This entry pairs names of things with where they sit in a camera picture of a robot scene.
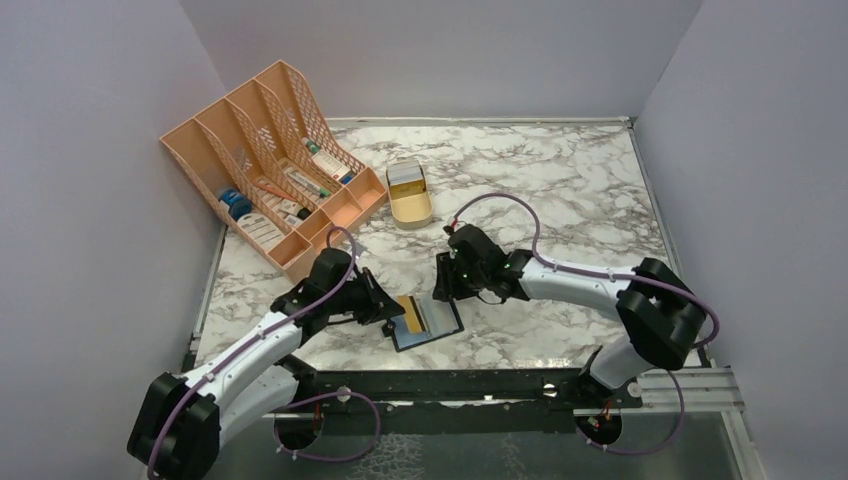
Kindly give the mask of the black leather card holder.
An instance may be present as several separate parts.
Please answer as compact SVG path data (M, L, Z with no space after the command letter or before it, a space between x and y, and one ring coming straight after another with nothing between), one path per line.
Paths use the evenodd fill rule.
M392 340L396 352L410 350L465 330L453 301L441 302L429 297L415 297L422 307L428 331L420 334L409 333L403 324L403 315L386 321L382 332Z

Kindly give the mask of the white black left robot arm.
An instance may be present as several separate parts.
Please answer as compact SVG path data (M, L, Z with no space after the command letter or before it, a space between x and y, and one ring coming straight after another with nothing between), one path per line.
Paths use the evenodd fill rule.
M281 366L286 356L327 327L335 315L361 324L401 316L355 257L326 248L310 273L278 297L259 324L213 360L182 375L165 372L148 387L127 444L151 479L200 479L223 445L262 415L302 410L349 391L314 395L313 382Z

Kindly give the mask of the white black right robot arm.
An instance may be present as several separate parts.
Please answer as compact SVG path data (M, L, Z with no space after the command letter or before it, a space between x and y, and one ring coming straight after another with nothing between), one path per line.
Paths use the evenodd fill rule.
M693 293L658 259L644 258L624 270L557 263L532 250L505 252L473 225L450 231L436 270L432 296L438 301L487 290L500 302L560 301L619 321L624 335L599 347L576 383L579 398L592 407L604 405L646 371L681 369L707 319Z

